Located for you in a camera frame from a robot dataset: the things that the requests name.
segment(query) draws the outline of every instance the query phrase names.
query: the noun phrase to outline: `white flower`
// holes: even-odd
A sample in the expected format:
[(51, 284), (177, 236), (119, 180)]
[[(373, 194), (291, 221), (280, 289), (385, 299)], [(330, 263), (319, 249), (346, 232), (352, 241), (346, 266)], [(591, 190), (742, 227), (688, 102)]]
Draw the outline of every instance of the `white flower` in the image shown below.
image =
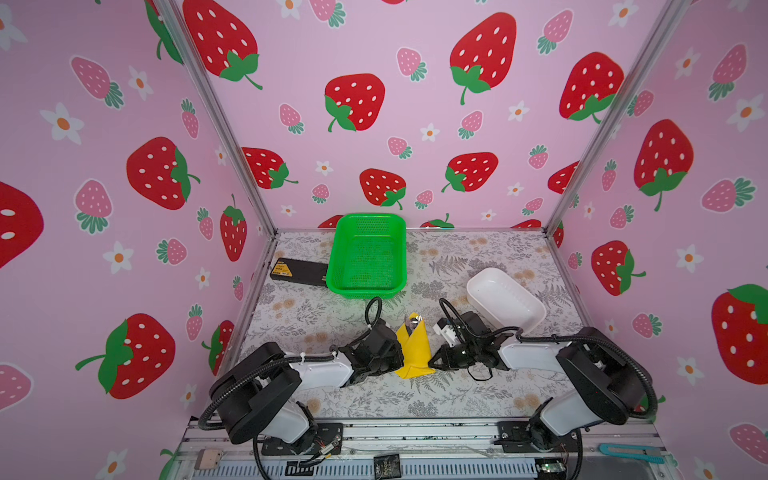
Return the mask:
[(701, 53), (694, 53), (693, 47), (688, 48), (688, 51), (685, 52), (685, 56), (674, 62), (674, 66), (677, 67), (677, 73), (674, 75), (674, 79), (677, 80), (683, 75), (690, 77), (690, 74), (694, 72), (694, 64), (699, 61), (700, 56)]
[(184, 410), (187, 409), (187, 407), (190, 405), (190, 403), (195, 401), (194, 391), (197, 390), (197, 385), (187, 384), (187, 388), (184, 390), (184, 394), (179, 399), (179, 402), (182, 402), (184, 404)]
[(219, 165), (226, 165), (227, 152), (224, 150), (224, 147), (219, 145), (219, 147), (215, 150), (215, 153), (216, 153), (216, 161), (219, 163)]
[(303, 0), (276, 0), (276, 1), (278, 5), (281, 5), (283, 7), (280, 9), (280, 14), (282, 14), (283, 18), (290, 15), (294, 17), (296, 20), (299, 19), (299, 7), (301, 6), (301, 2)]
[(141, 96), (141, 100), (147, 100), (147, 95), (154, 93), (154, 90), (152, 90), (152, 87), (150, 87), (149, 84), (147, 83), (147, 72), (136, 71), (136, 69), (131, 67), (130, 65), (128, 65), (128, 71), (131, 73), (131, 79), (128, 80), (128, 84), (132, 88), (139, 90), (139, 95)]
[(3, 25), (3, 28), (0, 28), (0, 48), (5, 51), (10, 49), (11, 40), (20, 41), (21, 43), (27, 42), (24, 34), (13, 26), (12, 20), (11, 8), (5, 4), (0, 4), (0, 25)]
[(704, 261), (704, 257), (702, 257), (701, 255), (697, 255), (696, 254), (696, 246), (695, 245), (691, 245), (686, 250), (678, 248), (677, 249), (677, 256), (680, 258), (677, 261), (677, 266), (678, 267), (684, 266), (691, 273), (696, 271), (696, 264), (697, 263), (701, 263), (701, 262)]
[(696, 379), (704, 378), (704, 374), (696, 368), (696, 359), (690, 358), (688, 360), (677, 357), (677, 363), (680, 364), (680, 368), (677, 369), (679, 376), (688, 378), (691, 385), (696, 385)]
[(109, 455), (107, 455), (107, 464), (96, 474), (96, 480), (112, 480), (116, 475), (125, 472), (125, 464), (123, 463), (123, 460), (125, 460), (125, 455), (127, 453), (128, 449), (123, 450), (119, 454), (109, 452)]
[(315, 162), (317, 163), (317, 168), (315, 169), (315, 172), (320, 172), (324, 176), (328, 176), (329, 173), (333, 171), (333, 169), (330, 166), (330, 162)]
[(517, 197), (520, 194), (520, 192), (525, 190), (525, 187), (521, 187), (520, 182), (518, 182), (512, 185), (511, 187), (507, 187), (507, 189), (509, 190), (509, 192), (507, 192), (507, 195), (515, 195)]
[(695, 473), (698, 478), (701, 480), (719, 480), (714, 465), (709, 462), (704, 463), (698, 457), (694, 457), (694, 462), (696, 462)]
[(80, 134), (78, 130), (83, 128), (85, 124), (82, 120), (69, 116), (67, 108), (61, 102), (56, 104), (56, 111), (40, 110), (40, 115), (43, 116), (45, 121), (53, 125), (51, 128), (51, 137), (54, 140), (61, 140), (66, 137), (72, 140), (75, 144), (80, 144)]
[(434, 124), (429, 124), (427, 125), (427, 128), (422, 128), (422, 141), (435, 141), (435, 137), (437, 137), (438, 133), (440, 133), (440, 130), (435, 128)]
[(208, 280), (210, 279), (210, 272), (206, 271), (204, 267), (200, 267), (200, 274), (195, 275), (194, 279), (197, 281), (197, 289), (202, 290), (204, 286), (208, 286)]
[(608, 22), (608, 26), (618, 24), (620, 27), (624, 27), (627, 24), (627, 19), (630, 15), (633, 15), (640, 9), (637, 5), (633, 5), (634, 0), (624, 0), (622, 3), (614, 3), (614, 16), (611, 17), (611, 21)]
[(752, 120), (759, 120), (766, 116), (766, 112), (760, 108), (760, 102), (763, 101), (763, 94), (757, 95), (750, 101), (738, 100), (736, 102), (736, 113), (728, 117), (727, 124), (736, 124), (739, 132), (746, 130), (747, 125)]
[(588, 218), (589, 220), (592, 220), (593, 213), (594, 213), (594, 207), (592, 207), (592, 202), (584, 205), (584, 218)]
[(131, 257), (134, 255), (134, 249), (123, 248), (120, 242), (115, 242), (111, 252), (107, 252), (102, 257), (112, 264), (112, 274), (115, 275), (120, 269), (131, 269)]
[(509, 118), (507, 120), (523, 121), (523, 115), (527, 114), (531, 109), (525, 106), (525, 102), (520, 100), (517, 105), (512, 105), (509, 108)]

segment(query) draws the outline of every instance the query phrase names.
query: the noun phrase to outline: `strawberry wallpaper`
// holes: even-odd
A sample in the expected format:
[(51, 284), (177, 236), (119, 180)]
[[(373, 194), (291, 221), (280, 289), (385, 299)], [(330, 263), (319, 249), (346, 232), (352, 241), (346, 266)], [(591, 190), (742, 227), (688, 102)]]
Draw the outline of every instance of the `strawberry wallpaper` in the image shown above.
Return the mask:
[(176, 1), (285, 228), (541, 226), (665, 4)]
[(768, 4), (690, 6), (564, 219), (597, 326), (640, 360), (687, 479), (768, 478)]
[(153, 2), (0, 3), (0, 61), (0, 476), (162, 480), (266, 235)]

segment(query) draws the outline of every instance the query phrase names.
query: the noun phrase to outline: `red strawberry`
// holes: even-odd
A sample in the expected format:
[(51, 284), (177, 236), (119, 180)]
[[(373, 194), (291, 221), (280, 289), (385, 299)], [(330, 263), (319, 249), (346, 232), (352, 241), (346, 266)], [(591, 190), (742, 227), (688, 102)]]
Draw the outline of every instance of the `red strawberry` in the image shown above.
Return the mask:
[(568, 165), (566, 168), (562, 168), (554, 172), (552, 176), (549, 177), (549, 181), (547, 182), (547, 187), (549, 190), (552, 190), (556, 194), (562, 195), (563, 192), (565, 192), (565, 188), (568, 186), (568, 183), (571, 182), (571, 178), (574, 176), (576, 167), (578, 167), (577, 161)]
[(654, 103), (654, 94), (648, 90), (643, 90), (639, 95), (635, 95), (627, 107), (627, 115), (630, 117), (640, 117)]
[(735, 86), (733, 83), (738, 80), (746, 70), (746, 45), (739, 43), (734, 45), (723, 60), (717, 64), (715, 71), (712, 72), (713, 84), (710, 85), (710, 100), (718, 101), (725, 98)]
[(182, 208), (192, 191), (187, 159), (174, 142), (157, 137), (141, 145), (125, 165), (128, 181), (143, 197), (168, 210)]
[(189, 101), (189, 98), (185, 98), (181, 102), (181, 121), (187, 128), (190, 137), (197, 138), (197, 132), (200, 130), (200, 123), (198, 123), (197, 117), (195, 117), (195, 110), (192, 107), (192, 102)]
[(613, 228), (621, 230), (627, 226), (627, 223), (632, 223), (633, 218), (634, 208), (632, 208), (631, 205), (624, 205), (623, 208), (619, 207), (614, 211), (614, 214), (611, 215), (611, 220), (609, 223)]
[(0, 412), (26, 399), (34, 384), (24, 370), (13, 363), (0, 362)]
[(525, 208), (523, 208), (523, 215), (533, 215), (533, 213), (541, 208), (541, 205), (544, 203), (544, 199), (539, 197), (535, 198), (528, 203), (525, 204)]
[(410, 77), (411, 81), (421, 81), (427, 75), (427, 64), (422, 61), (422, 55), (411, 48), (400, 48), (397, 51), (397, 66), (400, 73)]
[(214, 0), (184, 0), (184, 22), (205, 68), (217, 77), (263, 87), (248, 76), (259, 67), (259, 48), (247, 26)]
[(560, 97), (560, 116), (568, 120), (584, 120), (611, 106), (624, 81), (624, 71), (605, 53), (593, 51), (578, 61), (571, 70)]
[(647, 339), (659, 336), (661, 334), (661, 325), (659, 317), (654, 316), (653, 313), (649, 313), (648, 315), (641, 313), (632, 320), (632, 328), (634, 331), (640, 333)]
[(731, 428), (728, 433), (733, 443), (744, 453), (768, 465), (768, 432), (763, 432), (751, 423), (742, 423)]
[(336, 228), (336, 224), (341, 220), (341, 217), (343, 217), (343, 215), (334, 215), (318, 225), (317, 228)]
[(497, 166), (498, 157), (490, 152), (453, 157), (445, 169), (445, 179), (449, 183), (440, 191), (445, 192), (448, 186), (457, 192), (475, 191), (485, 185)]
[(462, 140), (469, 140), (475, 136), (475, 132), (480, 130), (481, 126), (482, 112), (480, 110), (473, 111), (462, 120), (462, 127), (458, 130), (458, 137)]
[(232, 280), (232, 288), (235, 289), (235, 298), (239, 301), (243, 301), (243, 289), (245, 288), (243, 286), (243, 281), (240, 279), (240, 276), (235, 276), (234, 280)]
[(658, 121), (643, 140), (634, 165), (634, 184), (649, 197), (659, 196), (654, 208), (658, 212), (662, 194), (677, 188), (693, 163), (694, 147), (688, 137), (672, 120)]
[(360, 187), (371, 204), (380, 207), (400, 206), (400, 199), (406, 195), (406, 181), (399, 175), (384, 170), (369, 168), (360, 174)]
[(34, 200), (0, 182), (0, 268), (21, 255), (43, 233), (43, 216)]
[(243, 211), (236, 207), (235, 196), (232, 195), (232, 204), (224, 209), (219, 220), (221, 241), (224, 242), (224, 251), (231, 261), (237, 262), (243, 254), (245, 238), (248, 234), (248, 225), (245, 222)]
[(205, 240), (214, 238), (214, 220), (208, 215), (208, 210), (200, 208), (197, 211), (197, 221), (200, 222), (200, 233)]
[(203, 329), (203, 308), (196, 303), (190, 308), (187, 319), (187, 337), (190, 342), (194, 342), (200, 331)]
[(98, 180), (91, 178), (85, 181), (74, 196), (74, 206), (80, 210), (74, 218), (84, 232), (95, 235), (109, 227), (107, 218), (112, 215), (112, 200)]
[(389, 153), (400, 158), (408, 158), (413, 154), (413, 150), (408, 146), (408, 142), (402, 138), (390, 137), (386, 142), (389, 147)]
[(422, 223), (422, 228), (453, 228), (453, 223), (448, 223), (448, 217), (451, 214), (445, 214), (445, 220), (435, 219)]
[(175, 238), (161, 241), (157, 244), (157, 259), (163, 263), (178, 265), (187, 258), (187, 248)]
[(384, 90), (379, 77), (370, 73), (344, 75), (329, 81), (326, 85), (326, 111), (333, 120), (328, 125), (328, 131), (337, 121), (345, 130), (371, 128), (382, 109)]
[(633, 276), (645, 276), (634, 271), (634, 257), (627, 245), (619, 240), (600, 245), (592, 252), (592, 271), (608, 293), (619, 296), (629, 290)]
[(120, 85), (109, 81), (109, 74), (104, 67), (95, 61), (77, 55), (70, 59), (70, 64), (80, 83), (93, 98), (103, 100), (108, 107), (115, 110), (120, 110), (123, 107), (125, 102), (123, 102), (123, 92), (120, 91)]
[(573, 252), (571, 256), (568, 258), (568, 266), (572, 270), (578, 269), (578, 267), (581, 266), (581, 253), (579, 252)]
[(608, 163), (605, 164), (605, 171), (603, 172), (603, 192), (607, 192), (613, 187), (616, 181), (616, 160), (611, 158)]
[(288, 104), (280, 105), (280, 121), (288, 127), (288, 131), (294, 135), (304, 132), (304, 124), (301, 123), (301, 115), (295, 108)]
[(736, 181), (724, 179), (712, 186), (703, 197), (701, 206), (707, 210), (724, 214), (734, 207), (743, 207), (754, 198), (757, 187), (751, 180), (738, 178)]
[(712, 305), (712, 328), (726, 368), (742, 380), (768, 383), (768, 290), (747, 284)]
[(549, 52), (558, 47), (558, 43), (565, 40), (571, 30), (574, 21), (573, 10), (565, 9), (558, 13), (544, 26), (544, 36), (538, 39), (538, 53), (549, 55)]
[(520, 222), (511, 228), (541, 228), (541, 220), (526, 220), (525, 222)]
[(235, 325), (231, 321), (224, 320), (210, 338), (210, 346), (206, 345), (205, 341), (203, 341), (203, 348), (210, 350), (210, 353), (208, 353), (208, 366), (214, 375), (219, 374), (219, 368), (221, 367), (222, 360), (224, 360), (224, 354), (227, 353), (227, 347), (230, 344), (234, 328)]
[(536, 145), (536, 147), (531, 149), (529, 155), (531, 157), (528, 159), (528, 164), (536, 170), (543, 168), (547, 160), (549, 160), (549, 154), (544, 145)]
[(175, 355), (176, 343), (166, 329), (151, 316), (136, 313), (109, 334), (104, 355), (85, 359), (74, 369), (104, 359), (98, 370), (99, 383), (113, 398), (127, 399), (160, 378)]
[(464, 35), (451, 51), (453, 81), (462, 91), (461, 104), (467, 89), (482, 93), (500, 84), (507, 77), (518, 25), (515, 17), (499, 12), (486, 18)]
[(288, 165), (273, 151), (264, 148), (243, 147), (243, 153), (250, 171), (256, 178), (256, 185), (265, 190), (282, 187), (285, 182), (298, 184), (298, 181), (288, 180)]

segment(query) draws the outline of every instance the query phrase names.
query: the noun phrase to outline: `table surface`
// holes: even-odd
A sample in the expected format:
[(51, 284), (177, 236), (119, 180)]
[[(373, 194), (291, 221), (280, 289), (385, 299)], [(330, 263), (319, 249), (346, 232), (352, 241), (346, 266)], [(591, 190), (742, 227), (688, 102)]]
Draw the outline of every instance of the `table surface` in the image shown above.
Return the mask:
[[(282, 233), (272, 263), (278, 257), (327, 263), (332, 246), (333, 232)], [(408, 283), (384, 301), (382, 318), (397, 329), (406, 314), (421, 313), (432, 353), (444, 343), (432, 330), (442, 317), (438, 299), (450, 300), (460, 313), (471, 310), (467, 281), (490, 266), (504, 270), (547, 307), (546, 318), (529, 334), (569, 334), (582, 327), (542, 233), (409, 231), (407, 252)], [(269, 341), (293, 353), (325, 353), (364, 331), (365, 306), (365, 300), (348, 300), (325, 287), (267, 278), (240, 359)], [(488, 370), (473, 367), (472, 373), (482, 379)], [(565, 375), (535, 369), (495, 370), (487, 382), (476, 382), (466, 370), (408, 380), (392, 372), (343, 389), (306, 390), (294, 399), (317, 418), (518, 417), (530, 416), (541, 402), (571, 388)]]

